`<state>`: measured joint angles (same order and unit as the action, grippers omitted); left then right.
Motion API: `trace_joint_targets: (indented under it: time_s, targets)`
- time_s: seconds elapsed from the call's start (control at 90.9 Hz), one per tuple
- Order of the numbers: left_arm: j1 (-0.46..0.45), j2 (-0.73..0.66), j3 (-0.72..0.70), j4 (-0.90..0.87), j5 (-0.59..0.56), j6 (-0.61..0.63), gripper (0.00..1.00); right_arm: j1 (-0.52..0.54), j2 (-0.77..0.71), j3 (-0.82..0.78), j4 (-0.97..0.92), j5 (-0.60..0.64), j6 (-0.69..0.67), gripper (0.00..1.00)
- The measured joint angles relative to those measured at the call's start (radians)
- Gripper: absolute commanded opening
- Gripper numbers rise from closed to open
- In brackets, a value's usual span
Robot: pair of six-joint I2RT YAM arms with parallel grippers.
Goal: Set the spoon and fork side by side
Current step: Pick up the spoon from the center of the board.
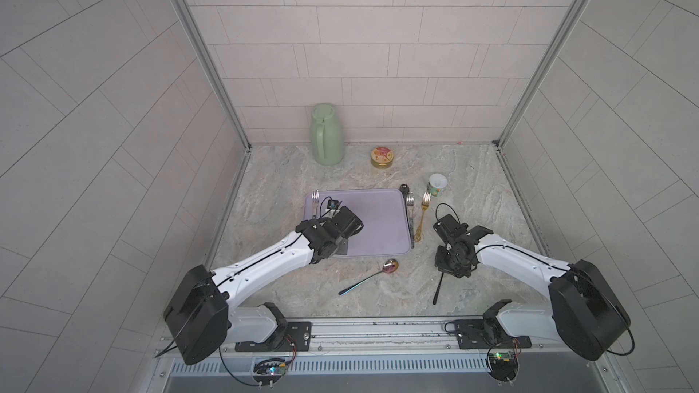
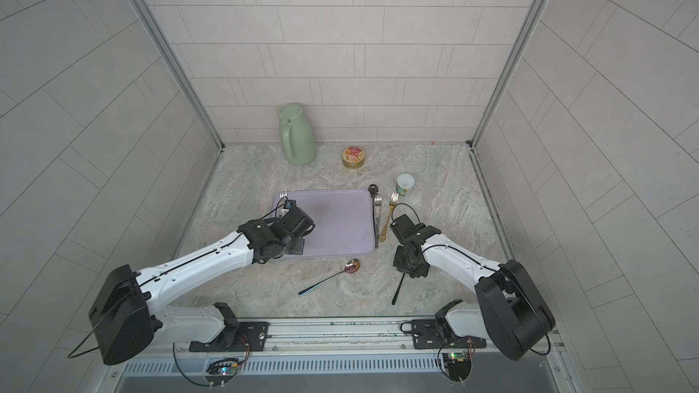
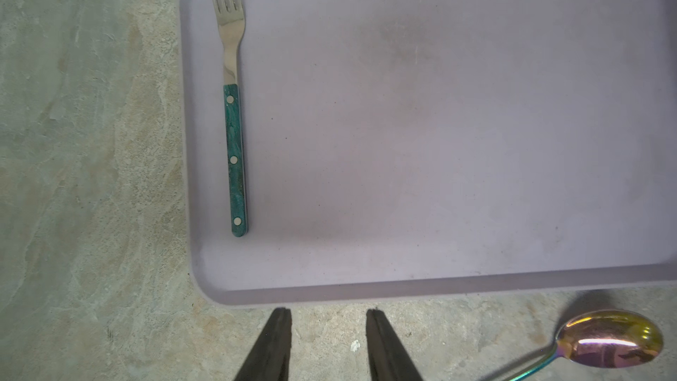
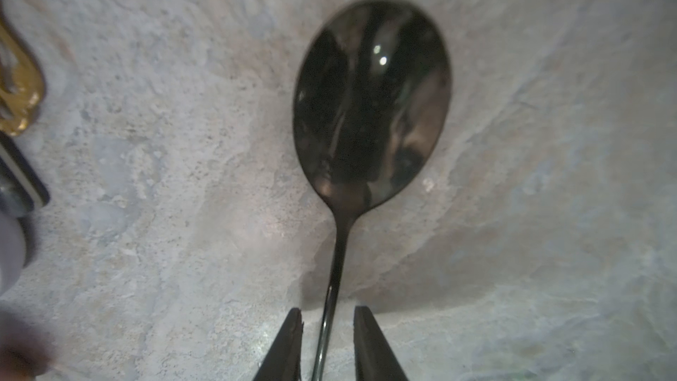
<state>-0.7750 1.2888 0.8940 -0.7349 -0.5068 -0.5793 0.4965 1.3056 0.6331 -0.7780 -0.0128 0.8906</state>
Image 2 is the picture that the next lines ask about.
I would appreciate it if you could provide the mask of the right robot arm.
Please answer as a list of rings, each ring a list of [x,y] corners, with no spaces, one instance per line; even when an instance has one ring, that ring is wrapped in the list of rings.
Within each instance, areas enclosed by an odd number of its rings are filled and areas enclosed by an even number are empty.
[[[398,271],[424,278],[436,267],[477,298],[476,309],[457,299],[438,311],[430,332],[442,344],[465,347],[469,338],[490,340],[504,356],[519,360],[556,328],[553,312],[521,263],[478,256],[434,227],[395,235],[399,245],[393,265]]]

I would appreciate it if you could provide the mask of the ornate gold fork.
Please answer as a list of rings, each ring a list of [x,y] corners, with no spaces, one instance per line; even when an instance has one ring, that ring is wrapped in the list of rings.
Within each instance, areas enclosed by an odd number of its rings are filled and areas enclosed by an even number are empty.
[[[389,225],[391,224],[391,220],[392,220],[392,214],[393,214],[395,207],[399,204],[399,202],[400,202],[400,194],[396,191],[392,192],[391,197],[390,197],[390,202],[389,202],[388,217],[387,217],[385,224],[383,225],[382,232],[380,233],[380,235],[378,237],[378,242],[380,242],[380,243],[383,243],[387,239]]]

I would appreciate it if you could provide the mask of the lilac plastic tray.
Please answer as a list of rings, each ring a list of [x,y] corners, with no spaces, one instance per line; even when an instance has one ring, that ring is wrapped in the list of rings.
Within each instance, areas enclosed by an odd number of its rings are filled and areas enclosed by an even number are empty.
[[[315,223],[302,258],[356,258],[375,249],[374,203],[366,189],[289,190],[287,196]]]

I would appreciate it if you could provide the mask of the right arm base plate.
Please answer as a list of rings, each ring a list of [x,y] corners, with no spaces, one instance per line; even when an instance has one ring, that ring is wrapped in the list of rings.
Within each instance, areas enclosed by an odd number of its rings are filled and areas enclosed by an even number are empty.
[[[485,349],[487,341],[473,336],[458,337],[445,321],[436,319],[413,319],[400,325],[403,334],[412,339],[413,347],[425,349]]]

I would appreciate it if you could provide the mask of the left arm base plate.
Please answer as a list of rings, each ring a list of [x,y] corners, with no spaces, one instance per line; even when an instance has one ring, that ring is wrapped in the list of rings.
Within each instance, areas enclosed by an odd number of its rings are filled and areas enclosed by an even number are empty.
[[[260,352],[264,351],[268,333],[269,322],[241,322],[236,328],[226,326],[225,329],[209,343],[191,342],[189,344],[189,352]]]

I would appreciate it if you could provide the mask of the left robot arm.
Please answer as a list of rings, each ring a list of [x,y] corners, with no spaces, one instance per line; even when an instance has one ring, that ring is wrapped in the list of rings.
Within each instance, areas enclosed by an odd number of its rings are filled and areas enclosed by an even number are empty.
[[[89,335],[103,363],[118,365],[151,345],[237,347],[242,341],[240,322],[228,304],[193,309],[172,303],[235,269],[301,254],[315,224],[294,201],[279,209],[279,217],[269,212],[249,220],[225,238],[164,264],[139,271],[129,265],[113,269],[88,312]]]

